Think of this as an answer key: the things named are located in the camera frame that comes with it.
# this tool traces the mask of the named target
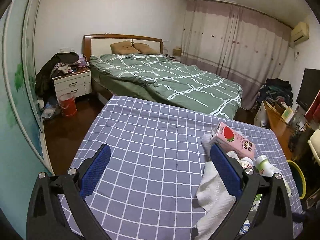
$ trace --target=screw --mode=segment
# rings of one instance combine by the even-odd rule
[[[282,176],[281,176],[281,174],[279,174],[279,173],[276,173],[276,174],[275,174],[275,177],[276,177],[277,179],[282,179]]]
[[[77,172],[77,170],[76,170],[75,168],[71,168],[71,169],[68,170],[68,174],[69,174],[69,175],[73,175],[73,174],[75,174],[76,172]]]
[[[39,179],[42,179],[42,178],[44,178],[44,177],[45,177],[45,173],[44,173],[44,172],[39,173],[39,175],[38,175],[38,178],[39,178]]]
[[[248,175],[252,175],[253,174],[253,169],[247,168],[245,169],[245,173]]]

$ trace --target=curtain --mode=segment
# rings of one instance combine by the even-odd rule
[[[237,5],[188,0],[182,62],[240,84],[241,106],[250,109],[267,78],[283,67],[291,28]]]

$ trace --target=green comforter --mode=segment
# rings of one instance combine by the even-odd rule
[[[232,119],[241,104],[239,84],[163,55],[92,55],[90,63],[111,78],[143,86],[183,108]]]

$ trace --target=black monitor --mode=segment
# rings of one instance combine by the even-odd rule
[[[307,111],[313,100],[316,98],[319,90],[320,70],[306,68],[304,70],[300,91],[297,97],[297,104]]]

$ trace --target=curtain rod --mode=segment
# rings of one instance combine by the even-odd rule
[[[290,25],[284,23],[283,21],[278,20],[277,18],[275,18],[275,17],[273,17],[273,16],[271,16],[271,15],[268,15],[268,14],[266,14],[266,13],[264,13],[264,12],[258,11],[258,10],[256,10],[256,9],[253,9],[253,8],[250,8],[250,7],[247,7],[247,6],[244,6],[244,5],[235,3],[235,2],[221,1],[221,0],[192,0],[192,1],[211,1],[211,2],[220,2],[220,3],[226,3],[226,4],[236,5],[236,6],[239,6],[239,7],[242,7],[242,8],[246,8],[246,9],[249,9],[249,10],[252,10],[252,11],[255,11],[255,12],[258,12],[258,13],[261,13],[261,14],[266,15],[266,16],[268,16],[268,17],[271,17],[271,18],[277,20],[278,22],[280,22],[280,23],[288,26],[290,29],[293,29],[293,27],[291,27]]]

